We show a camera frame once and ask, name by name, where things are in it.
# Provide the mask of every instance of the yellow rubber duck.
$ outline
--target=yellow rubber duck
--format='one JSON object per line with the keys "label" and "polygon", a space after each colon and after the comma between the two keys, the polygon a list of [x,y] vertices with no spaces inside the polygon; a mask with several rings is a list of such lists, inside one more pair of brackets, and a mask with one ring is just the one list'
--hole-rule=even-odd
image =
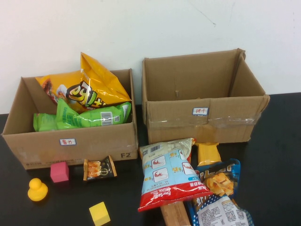
{"label": "yellow rubber duck", "polygon": [[47,186],[42,183],[42,181],[38,178],[34,178],[29,182],[29,190],[28,190],[28,197],[37,202],[44,199],[47,195],[48,188]]}

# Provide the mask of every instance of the black table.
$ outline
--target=black table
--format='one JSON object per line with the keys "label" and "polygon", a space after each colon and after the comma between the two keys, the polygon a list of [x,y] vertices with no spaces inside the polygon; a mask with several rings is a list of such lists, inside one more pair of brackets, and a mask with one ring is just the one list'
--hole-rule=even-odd
{"label": "black table", "polygon": [[[272,95],[248,143],[221,144],[222,160],[237,158],[241,177],[236,202],[259,225],[300,225],[301,93]],[[139,146],[148,144],[137,107]],[[0,115],[3,129],[7,115]],[[70,167],[70,182],[53,184],[49,169],[25,171],[0,139],[0,225],[94,225],[89,207],[104,201],[107,225],[164,225],[160,208],[138,213],[143,172],[141,160],[116,162],[118,177],[84,184],[82,166]],[[40,178],[46,200],[27,197],[28,183]]]}

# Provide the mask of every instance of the snack bag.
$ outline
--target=snack bag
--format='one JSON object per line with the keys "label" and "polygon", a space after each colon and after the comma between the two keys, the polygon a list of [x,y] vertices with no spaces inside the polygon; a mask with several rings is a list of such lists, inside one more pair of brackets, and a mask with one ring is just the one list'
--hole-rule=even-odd
{"label": "snack bag", "polygon": [[117,176],[114,162],[110,155],[101,161],[84,160],[84,181],[92,181],[102,178]]}
{"label": "snack bag", "polygon": [[116,107],[104,107],[78,114],[60,98],[56,111],[56,124],[58,129],[122,124],[127,121],[131,106],[130,102],[125,102]]}
{"label": "snack bag", "polygon": [[240,209],[226,195],[211,195],[198,212],[191,202],[187,205],[193,226],[254,226],[250,213]]}
{"label": "snack bag", "polygon": [[195,143],[198,146],[198,166],[210,165],[221,160],[217,150],[218,143]]}
{"label": "snack bag", "polygon": [[55,114],[35,113],[33,114],[33,127],[36,132],[57,130]]}
{"label": "snack bag", "polygon": [[81,70],[36,77],[54,103],[59,98],[76,112],[130,101],[118,78],[97,60],[81,53]]}
{"label": "snack bag", "polygon": [[212,194],[187,161],[193,142],[188,138],[140,147],[144,181],[138,211]]}
{"label": "snack bag", "polygon": [[[196,173],[198,174],[200,180],[213,192],[213,195],[204,196],[201,198],[193,199],[190,202],[187,202],[187,205],[190,210],[190,216],[192,220],[195,220],[193,223],[198,226],[199,222],[202,225],[215,225],[214,219],[219,219],[221,223],[222,220],[225,222],[225,214],[222,213],[222,210],[226,209],[227,204],[230,199],[232,199],[237,193],[239,175],[240,175],[240,162],[237,159],[230,159],[225,162],[217,162],[211,165],[197,166]],[[217,218],[216,213],[212,209],[219,210],[221,218]],[[233,211],[237,209],[233,207],[232,204],[229,204],[229,208]]]}

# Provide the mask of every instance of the yellow snack bag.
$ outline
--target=yellow snack bag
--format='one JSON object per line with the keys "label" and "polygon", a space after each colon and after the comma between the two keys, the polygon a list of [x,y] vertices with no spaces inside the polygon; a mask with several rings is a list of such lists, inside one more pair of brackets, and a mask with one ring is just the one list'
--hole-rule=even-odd
{"label": "yellow snack bag", "polygon": [[198,146],[198,166],[210,165],[222,161],[217,150],[218,143],[195,143]]}
{"label": "yellow snack bag", "polygon": [[36,77],[50,98],[59,98],[76,112],[130,101],[118,78],[97,60],[81,53],[79,71]]}

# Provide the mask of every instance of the empty cardboard box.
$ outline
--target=empty cardboard box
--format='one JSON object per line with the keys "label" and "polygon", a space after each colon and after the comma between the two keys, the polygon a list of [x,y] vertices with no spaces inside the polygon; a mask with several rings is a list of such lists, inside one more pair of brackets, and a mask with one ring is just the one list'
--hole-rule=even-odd
{"label": "empty cardboard box", "polygon": [[146,58],[143,119],[149,143],[193,137],[199,143],[245,142],[269,96],[241,49]]}
{"label": "empty cardboard box", "polygon": [[138,138],[132,70],[112,71],[132,99],[132,114],[120,125],[34,132],[33,114],[56,114],[50,100],[34,77],[21,78],[3,137],[25,169],[50,167],[65,161],[82,164],[84,159],[114,161],[137,158]]}

